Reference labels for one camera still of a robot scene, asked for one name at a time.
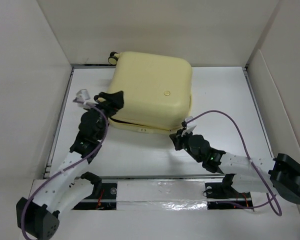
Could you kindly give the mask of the pale yellow hard-shell suitcase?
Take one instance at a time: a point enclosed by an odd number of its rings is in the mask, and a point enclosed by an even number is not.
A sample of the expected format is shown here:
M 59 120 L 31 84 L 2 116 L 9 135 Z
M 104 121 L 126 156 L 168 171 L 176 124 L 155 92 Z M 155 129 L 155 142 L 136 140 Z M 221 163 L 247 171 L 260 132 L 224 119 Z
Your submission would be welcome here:
M 182 58 L 111 52 L 115 66 L 107 92 L 123 91 L 124 107 L 110 118 L 118 129 L 168 133 L 181 127 L 192 108 L 193 69 Z

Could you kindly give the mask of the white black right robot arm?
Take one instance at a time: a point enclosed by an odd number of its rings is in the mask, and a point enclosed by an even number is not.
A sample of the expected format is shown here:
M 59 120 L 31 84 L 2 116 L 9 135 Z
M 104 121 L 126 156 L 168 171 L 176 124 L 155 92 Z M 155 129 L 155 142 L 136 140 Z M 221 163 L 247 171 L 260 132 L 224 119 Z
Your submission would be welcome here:
M 186 151 L 210 173 L 223 174 L 221 191 L 227 197 L 237 192 L 279 195 L 300 205 L 300 164 L 287 154 L 273 159 L 234 155 L 215 149 L 202 135 L 179 130 L 170 134 L 174 148 Z

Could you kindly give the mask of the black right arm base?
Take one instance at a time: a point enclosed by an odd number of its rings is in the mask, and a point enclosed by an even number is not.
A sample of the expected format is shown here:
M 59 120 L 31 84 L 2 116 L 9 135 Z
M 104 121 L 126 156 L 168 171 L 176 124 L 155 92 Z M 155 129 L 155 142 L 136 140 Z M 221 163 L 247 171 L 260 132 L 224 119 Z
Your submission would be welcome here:
M 240 193 L 233 187 L 234 174 L 226 174 L 221 182 L 206 182 L 202 195 L 207 199 L 208 210 L 234 210 L 253 206 L 251 194 Z

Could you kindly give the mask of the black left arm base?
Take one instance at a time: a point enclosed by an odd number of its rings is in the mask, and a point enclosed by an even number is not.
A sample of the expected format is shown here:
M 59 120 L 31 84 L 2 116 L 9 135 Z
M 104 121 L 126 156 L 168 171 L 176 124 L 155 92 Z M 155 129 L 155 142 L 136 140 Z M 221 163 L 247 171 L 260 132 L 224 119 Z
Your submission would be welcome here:
M 100 210 L 110 211 L 117 209 L 118 184 L 116 182 L 103 182 L 103 180 L 91 173 L 86 172 L 81 179 L 88 180 L 93 185 L 91 195 L 81 200 L 73 210 Z

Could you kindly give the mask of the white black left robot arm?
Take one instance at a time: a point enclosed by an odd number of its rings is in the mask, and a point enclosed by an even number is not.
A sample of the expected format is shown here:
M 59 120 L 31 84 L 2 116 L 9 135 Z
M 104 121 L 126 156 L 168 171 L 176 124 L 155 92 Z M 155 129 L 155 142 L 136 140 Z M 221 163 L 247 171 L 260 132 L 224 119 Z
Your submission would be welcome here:
M 84 198 L 101 194 L 101 178 L 87 168 L 106 139 L 109 119 L 124 107 L 124 92 L 100 92 L 91 98 L 82 89 L 73 102 L 85 113 L 69 152 L 45 182 L 16 204 L 17 226 L 26 240 L 50 240 L 66 212 Z

